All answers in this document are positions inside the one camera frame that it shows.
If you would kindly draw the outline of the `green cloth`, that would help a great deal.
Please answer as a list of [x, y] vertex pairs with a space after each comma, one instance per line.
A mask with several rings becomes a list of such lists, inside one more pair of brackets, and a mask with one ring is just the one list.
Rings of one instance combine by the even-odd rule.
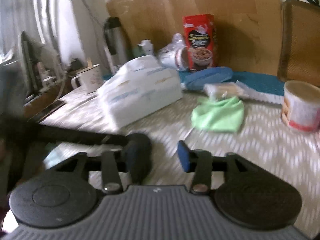
[[245, 106], [238, 97], [220, 101], [200, 98], [191, 113], [191, 124], [201, 131], [236, 133], [244, 116]]

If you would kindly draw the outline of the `wrapped cracker packet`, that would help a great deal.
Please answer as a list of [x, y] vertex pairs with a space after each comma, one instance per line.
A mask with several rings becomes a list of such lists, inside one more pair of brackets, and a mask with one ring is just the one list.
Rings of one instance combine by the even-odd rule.
[[205, 94], [214, 101], [241, 97], [245, 91], [235, 83], [207, 83], [204, 85]]

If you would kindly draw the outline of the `white tissue pack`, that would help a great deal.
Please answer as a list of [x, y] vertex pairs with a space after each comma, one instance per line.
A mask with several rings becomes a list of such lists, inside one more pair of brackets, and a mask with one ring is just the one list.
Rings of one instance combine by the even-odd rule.
[[98, 105], [112, 129], [123, 128], [182, 97], [177, 71], [161, 66], [151, 55], [125, 63], [97, 90]]

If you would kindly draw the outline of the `white mug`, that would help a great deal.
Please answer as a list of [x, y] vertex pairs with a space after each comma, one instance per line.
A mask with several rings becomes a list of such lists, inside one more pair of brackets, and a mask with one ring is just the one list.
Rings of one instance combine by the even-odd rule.
[[87, 67], [79, 70], [71, 79], [73, 89], [81, 87], [87, 94], [95, 92], [103, 83], [100, 64], [93, 64], [90, 58], [87, 59]]

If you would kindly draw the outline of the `teal mat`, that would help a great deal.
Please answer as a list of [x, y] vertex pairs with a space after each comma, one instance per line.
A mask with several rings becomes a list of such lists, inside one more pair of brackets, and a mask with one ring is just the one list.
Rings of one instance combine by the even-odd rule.
[[[186, 89], [182, 87], [184, 78], [191, 74], [185, 72], [177, 72], [180, 81], [182, 92]], [[235, 83], [245, 91], [245, 95], [239, 98], [241, 99], [253, 99], [260, 101], [272, 102], [275, 104], [280, 103], [280, 97], [283, 96], [283, 82], [279, 81], [275, 76], [266, 74], [255, 74], [249, 72], [233, 72], [233, 77], [222, 83]]]

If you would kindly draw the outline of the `clear plastic bag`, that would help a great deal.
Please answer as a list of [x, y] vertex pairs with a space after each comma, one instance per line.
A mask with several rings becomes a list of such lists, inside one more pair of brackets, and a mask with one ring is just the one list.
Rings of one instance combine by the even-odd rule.
[[174, 34], [171, 42], [158, 51], [157, 58], [164, 67], [179, 72], [187, 71], [189, 60], [183, 35], [180, 33]]

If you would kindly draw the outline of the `white green bottle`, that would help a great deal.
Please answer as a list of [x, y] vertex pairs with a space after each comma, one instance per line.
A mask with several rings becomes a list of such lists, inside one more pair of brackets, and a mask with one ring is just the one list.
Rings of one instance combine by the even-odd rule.
[[138, 55], [154, 55], [153, 44], [150, 40], [142, 40], [140, 44], [138, 44]]

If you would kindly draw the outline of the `red cereal box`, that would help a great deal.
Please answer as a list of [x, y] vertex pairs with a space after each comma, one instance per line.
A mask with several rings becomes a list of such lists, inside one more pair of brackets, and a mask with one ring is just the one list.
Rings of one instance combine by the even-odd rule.
[[189, 69], [200, 71], [218, 65], [215, 18], [211, 14], [183, 17]]

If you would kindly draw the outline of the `brown folding chair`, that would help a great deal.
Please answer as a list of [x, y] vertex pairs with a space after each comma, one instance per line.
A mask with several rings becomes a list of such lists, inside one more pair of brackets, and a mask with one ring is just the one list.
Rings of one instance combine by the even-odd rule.
[[277, 77], [319, 86], [319, 6], [287, 0], [282, 6], [281, 52]]

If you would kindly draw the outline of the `wooden board panel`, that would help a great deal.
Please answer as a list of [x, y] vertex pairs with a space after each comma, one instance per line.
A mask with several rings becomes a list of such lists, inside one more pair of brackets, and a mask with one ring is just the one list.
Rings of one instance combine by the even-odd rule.
[[106, 0], [131, 44], [155, 50], [184, 36], [190, 61], [275, 75], [281, 45], [280, 0]]

